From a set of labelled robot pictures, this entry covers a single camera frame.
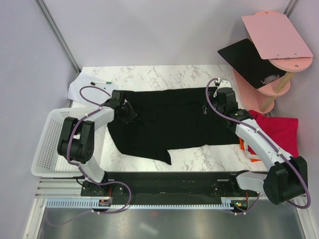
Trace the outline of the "black t-shirt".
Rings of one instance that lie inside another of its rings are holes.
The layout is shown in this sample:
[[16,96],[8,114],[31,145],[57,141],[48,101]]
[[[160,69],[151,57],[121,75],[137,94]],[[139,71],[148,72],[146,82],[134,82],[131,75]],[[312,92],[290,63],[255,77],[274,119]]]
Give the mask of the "black t-shirt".
[[122,154],[170,165],[172,149],[239,143],[224,119],[206,104],[204,88],[125,91],[125,96],[137,118],[124,123],[115,117],[107,124]]

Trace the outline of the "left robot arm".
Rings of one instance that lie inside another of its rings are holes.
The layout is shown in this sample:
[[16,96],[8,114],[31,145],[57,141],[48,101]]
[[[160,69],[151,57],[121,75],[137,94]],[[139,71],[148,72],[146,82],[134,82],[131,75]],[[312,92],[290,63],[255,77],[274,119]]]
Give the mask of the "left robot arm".
[[92,184],[92,190],[99,196],[109,192],[106,172],[94,158],[95,131],[119,119],[130,123],[137,113],[126,100],[124,91],[114,90],[111,97],[95,110],[89,110],[81,118],[67,117],[62,126],[57,145],[57,153],[71,165],[78,167],[85,179]]

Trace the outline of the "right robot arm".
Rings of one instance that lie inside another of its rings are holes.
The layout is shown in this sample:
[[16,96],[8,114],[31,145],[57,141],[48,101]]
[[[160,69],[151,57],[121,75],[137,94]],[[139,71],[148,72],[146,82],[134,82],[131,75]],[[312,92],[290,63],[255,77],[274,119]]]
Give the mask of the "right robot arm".
[[236,98],[231,87],[219,86],[215,92],[206,87],[205,97],[208,107],[224,119],[233,134],[249,144],[267,169],[267,174],[237,172],[228,183],[229,192],[240,196],[249,190],[265,195],[275,205],[287,202],[299,209],[309,208],[311,196],[306,160],[301,156],[293,157],[279,147],[236,102],[222,106],[227,98]]

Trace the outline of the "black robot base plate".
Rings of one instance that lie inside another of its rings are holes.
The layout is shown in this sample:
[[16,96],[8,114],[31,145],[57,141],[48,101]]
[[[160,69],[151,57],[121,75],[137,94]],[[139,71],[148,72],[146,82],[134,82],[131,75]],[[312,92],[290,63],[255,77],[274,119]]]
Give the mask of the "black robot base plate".
[[109,172],[110,185],[82,183],[81,196],[126,202],[217,203],[222,198],[253,198],[235,186],[231,172]]

